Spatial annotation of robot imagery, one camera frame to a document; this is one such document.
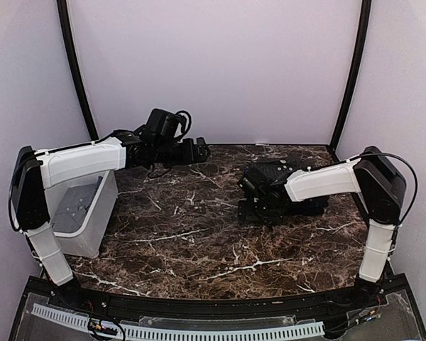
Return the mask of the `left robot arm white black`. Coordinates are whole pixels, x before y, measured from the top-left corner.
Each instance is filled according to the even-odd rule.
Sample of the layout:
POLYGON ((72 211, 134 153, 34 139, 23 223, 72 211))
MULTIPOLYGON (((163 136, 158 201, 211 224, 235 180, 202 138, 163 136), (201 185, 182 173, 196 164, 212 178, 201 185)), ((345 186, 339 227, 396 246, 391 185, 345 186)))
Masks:
POLYGON ((203 138, 145 142, 127 130, 53 150, 23 147, 9 191, 11 226, 26 236, 49 279, 60 286, 58 298, 79 310, 86 295, 73 284, 66 257, 98 257, 118 197, 115 171, 204 163, 209 155, 203 138))

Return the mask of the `black pinstriped long sleeve shirt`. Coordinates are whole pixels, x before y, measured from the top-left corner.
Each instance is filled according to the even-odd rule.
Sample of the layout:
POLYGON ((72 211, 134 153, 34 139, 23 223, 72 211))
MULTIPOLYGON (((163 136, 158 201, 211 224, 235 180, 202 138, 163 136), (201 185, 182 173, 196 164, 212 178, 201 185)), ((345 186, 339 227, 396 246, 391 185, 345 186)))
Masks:
POLYGON ((244 175, 254 182, 265 181, 274 183, 277 180, 286 179, 295 171, 305 170, 307 164, 301 160, 287 161, 275 160, 255 162, 248 165, 244 175))

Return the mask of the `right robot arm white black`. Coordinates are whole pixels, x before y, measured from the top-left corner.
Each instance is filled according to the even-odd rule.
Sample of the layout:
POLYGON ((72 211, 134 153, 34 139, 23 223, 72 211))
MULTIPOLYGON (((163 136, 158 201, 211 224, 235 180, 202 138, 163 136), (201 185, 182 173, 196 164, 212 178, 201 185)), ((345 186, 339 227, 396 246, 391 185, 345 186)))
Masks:
POLYGON ((298 155, 286 159, 254 161, 237 182, 244 197, 239 201, 241 222, 282 224, 294 215, 318 216, 333 195, 348 194, 367 225, 361 281, 348 293, 348 302, 363 308, 374 299, 373 283, 381 280, 396 246, 398 231, 412 205, 405 205, 407 181, 393 164, 405 159, 375 146, 351 158, 314 166, 298 155))

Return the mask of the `blue plaid shirt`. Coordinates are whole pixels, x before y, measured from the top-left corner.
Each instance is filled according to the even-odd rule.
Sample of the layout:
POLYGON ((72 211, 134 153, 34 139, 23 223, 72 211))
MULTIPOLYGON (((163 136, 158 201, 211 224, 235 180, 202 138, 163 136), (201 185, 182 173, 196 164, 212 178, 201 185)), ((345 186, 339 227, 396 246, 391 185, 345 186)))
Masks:
POLYGON ((329 196, 312 197, 301 202, 290 202, 284 214, 287 216, 303 215, 318 216, 323 215, 329 206, 329 196))

